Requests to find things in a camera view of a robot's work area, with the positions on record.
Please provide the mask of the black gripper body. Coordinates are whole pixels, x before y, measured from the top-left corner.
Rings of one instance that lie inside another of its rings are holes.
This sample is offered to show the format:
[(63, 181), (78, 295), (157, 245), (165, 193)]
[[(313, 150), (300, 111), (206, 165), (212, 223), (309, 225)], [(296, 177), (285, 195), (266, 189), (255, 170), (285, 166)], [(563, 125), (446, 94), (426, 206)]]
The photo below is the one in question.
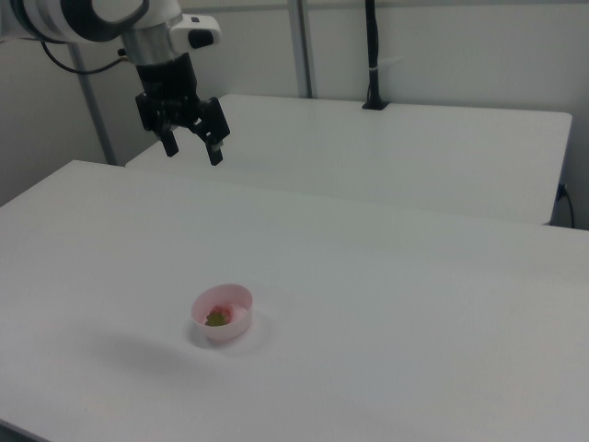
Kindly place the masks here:
[(144, 92), (135, 101), (146, 131), (162, 134), (172, 126), (194, 134), (201, 130), (197, 79), (187, 53), (162, 64), (137, 65), (136, 71)]

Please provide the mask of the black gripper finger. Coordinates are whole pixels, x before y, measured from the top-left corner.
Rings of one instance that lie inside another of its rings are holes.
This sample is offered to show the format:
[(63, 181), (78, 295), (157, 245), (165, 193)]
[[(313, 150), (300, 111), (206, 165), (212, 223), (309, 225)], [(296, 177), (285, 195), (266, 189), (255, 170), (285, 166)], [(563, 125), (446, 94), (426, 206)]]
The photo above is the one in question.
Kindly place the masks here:
[(161, 132), (159, 139), (165, 149), (167, 157), (174, 157), (179, 152), (179, 146), (173, 131), (166, 129)]
[(230, 129), (217, 97), (201, 101), (198, 106), (198, 121), (190, 126), (190, 131), (196, 134), (205, 144), (212, 166), (223, 161), (222, 146)]

